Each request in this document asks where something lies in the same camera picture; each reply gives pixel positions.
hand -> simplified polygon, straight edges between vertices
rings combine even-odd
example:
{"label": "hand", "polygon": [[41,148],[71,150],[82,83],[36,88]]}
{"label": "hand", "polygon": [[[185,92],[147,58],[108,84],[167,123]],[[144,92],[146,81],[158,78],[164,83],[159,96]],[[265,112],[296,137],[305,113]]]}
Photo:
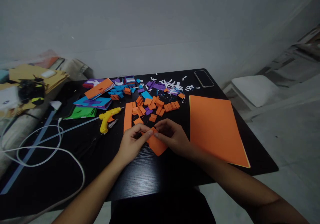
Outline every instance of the hand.
{"label": "hand", "polygon": [[190,143],[181,125],[170,119],[164,119],[154,126],[158,131],[154,134],[156,138],[164,142],[174,153],[188,159],[192,158],[196,146]]}
{"label": "hand", "polygon": [[[145,134],[139,139],[136,139],[136,136],[141,131],[145,132]],[[129,164],[133,159],[136,158],[141,147],[150,138],[150,136],[152,136],[152,134],[153,130],[141,123],[126,130],[123,134],[120,148],[115,156],[115,159],[119,160],[124,165]]]}

white cable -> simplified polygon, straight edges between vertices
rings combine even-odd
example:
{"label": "white cable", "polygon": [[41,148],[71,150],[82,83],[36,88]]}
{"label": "white cable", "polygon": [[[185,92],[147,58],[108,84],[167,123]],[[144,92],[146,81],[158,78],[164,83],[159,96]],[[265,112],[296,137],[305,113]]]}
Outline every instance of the white cable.
{"label": "white cable", "polygon": [[61,200],[61,201],[59,201],[59,202],[57,202],[57,203],[49,206],[48,208],[44,209],[43,211],[39,212],[38,214],[35,214],[35,215],[33,215],[33,216],[30,216],[30,217],[26,218],[26,219],[22,222],[22,224],[29,223],[29,222],[33,221],[34,219],[38,218],[39,216],[43,215],[44,213],[52,210],[52,209],[55,208],[56,206],[59,206],[60,204],[64,203],[65,201],[67,201],[67,200],[69,200],[70,198],[74,197],[79,191],[81,191],[81,189],[82,189],[83,186],[84,186],[84,181],[85,181],[85,174],[84,174],[84,170],[83,170],[82,165],[81,165],[80,162],[77,160],[77,158],[75,158],[74,155],[73,155],[70,151],[68,151],[68,150],[65,150],[65,149],[62,149],[62,148],[57,148],[57,147],[28,146],[28,147],[14,148],[14,149],[5,150],[5,151],[0,151],[0,152],[6,153],[6,152],[9,152],[9,151],[15,151],[15,150],[26,149],[26,148],[54,149],[54,150],[61,150],[61,151],[64,151],[64,152],[68,153],[69,155],[71,155],[71,157],[72,157],[72,158],[76,161],[76,163],[79,165],[80,170],[81,170],[81,172],[82,172],[82,177],[83,177],[83,179],[82,179],[82,184],[81,184],[80,188],[79,188],[76,192],[74,192],[73,194],[71,194],[71,195],[68,196],[67,198],[65,198],[65,199],[63,199],[63,200]]}
{"label": "white cable", "polygon": [[[3,136],[5,135],[6,129],[7,129],[7,128],[11,125],[11,123],[13,122],[14,117],[15,117],[15,114],[16,114],[16,109],[15,109],[15,111],[14,111],[13,117],[11,118],[11,120],[8,122],[8,124],[5,126],[5,128],[3,129],[2,133],[1,133],[1,136],[0,136],[0,146],[1,146],[2,150],[0,151],[0,153],[4,153],[8,158],[10,158],[11,160],[17,162],[17,163],[20,164],[20,165],[23,165],[23,166],[26,166],[26,167],[35,167],[35,166],[39,166],[39,165],[47,162],[58,150],[61,150],[61,151],[64,151],[64,152],[68,153],[69,155],[71,155],[71,157],[76,161],[76,163],[77,163],[77,164],[79,165],[79,167],[80,167],[80,170],[81,170],[81,173],[82,173],[82,177],[83,177],[83,178],[82,178],[82,184],[81,184],[80,188],[79,188],[77,191],[75,191],[73,194],[71,194],[71,195],[68,196],[67,198],[65,198],[65,199],[63,199],[63,200],[61,200],[61,201],[59,201],[59,202],[57,202],[57,203],[49,206],[48,208],[44,209],[43,211],[39,212],[38,214],[35,214],[35,215],[33,215],[33,216],[30,216],[30,217],[27,217],[27,218],[24,219],[24,220],[22,221],[22,223],[21,223],[21,224],[27,224],[27,223],[33,221],[34,219],[38,218],[39,216],[43,215],[44,213],[52,210],[52,209],[55,208],[56,206],[59,206],[60,204],[64,203],[65,201],[67,201],[67,200],[69,200],[70,198],[74,197],[78,192],[80,192],[81,189],[82,189],[83,186],[84,186],[85,174],[84,174],[84,170],[83,170],[82,165],[81,165],[80,162],[74,157],[74,155],[73,155],[70,151],[68,151],[68,150],[59,148],[59,146],[60,146],[60,144],[61,144],[61,140],[62,140],[63,134],[62,134],[62,135],[59,135],[59,143],[58,143],[57,147],[45,147],[45,146],[27,146],[27,147],[21,147],[21,145],[23,145],[23,143],[26,141],[26,139],[28,139],[33,133],[35,133],[36,131],[38,131],[38,130],[44,128],[44,127],[57,126],[59,133],[60,133],[60,129],[63,131],[63,128],[59,126],[59,123],[60,123],[60,121],[61,121],[61,118],[59,118],[57,125],[47,125],[47,126],[41,127],[41,128],[39,128],[39,129],[35,130],[34,132],[32,132],[30,135],[28,135],[28,136],[21,142],[21,144],[19,145],[18,148],[13,148],[13,149],[5,150],[5,149],[4,149],[3,142],[2,142]],[[20,149],[29,149],[29,148],[53,149],[54,152],[53,152],[46,160],[42,161],[41,163],[38,163],[38,164],[35,164],[35,165],[28,165],[28,164],[24,163],[24,162],[20,159],[20,157],[19,157],[19,155],[18,155],[18,152],[19,152]],[[7,152],[9,152],[9,151],[17,151],[17,159],[18,159],[18,160],[14,159],[14,158],[11,157],[10,155],[8,155]]]}

phone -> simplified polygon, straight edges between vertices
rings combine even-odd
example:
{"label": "phone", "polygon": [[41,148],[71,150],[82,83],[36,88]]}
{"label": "phone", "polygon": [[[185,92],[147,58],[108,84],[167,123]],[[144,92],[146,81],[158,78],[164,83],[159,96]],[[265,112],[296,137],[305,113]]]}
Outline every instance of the phone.
{"label": "phone", "polygon": [[210,77],[208,76],[208,74],[204,70],[195,71],[194,75],[196,76],[196,78],[200,82],[200,85],[203,88],[208,88],[208,87],[214,86],[214,83],[212,82],[212,80],[210,79]]}

tiled floor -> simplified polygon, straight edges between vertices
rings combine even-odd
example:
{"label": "tiled floor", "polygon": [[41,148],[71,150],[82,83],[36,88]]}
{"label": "tiled floor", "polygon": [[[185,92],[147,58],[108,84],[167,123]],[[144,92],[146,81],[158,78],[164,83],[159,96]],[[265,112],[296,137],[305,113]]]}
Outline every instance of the tiled floor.
{"label": "tiled floor", "polygon": [[[276,110],[248,123],[280,169],[255,178],[286,199],[310,223],[320,220],[319,106],[317,101]],[[217,223],[252,223],[248,214],[218,184],[200,186],[200,191],[206,196]],[[95,224],[108,223],[110,210],[110,202],[105,203]],[[59,213],[46,213],[32,224],[49,224]]]}

yellow glue gun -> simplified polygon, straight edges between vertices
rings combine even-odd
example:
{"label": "yellow glue gun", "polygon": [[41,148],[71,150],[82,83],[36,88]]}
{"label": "yellow glue gun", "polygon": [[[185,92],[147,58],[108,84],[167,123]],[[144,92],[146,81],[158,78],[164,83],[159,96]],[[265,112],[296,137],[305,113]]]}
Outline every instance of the yellow glue gun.
{"label": "yellow glue gun", "polygon": [[99,118],[100,120],[102,120],[101,126],[100,126],[100,132],[101,133],[107,133],[108,132],[108,120],[111,116],[113,116],[114,114],[118,114],[121,109],[123,109],[125,107],[118,107],[118,108],[114,108],[112,110],[108,110],[106,113],[100,114]]}

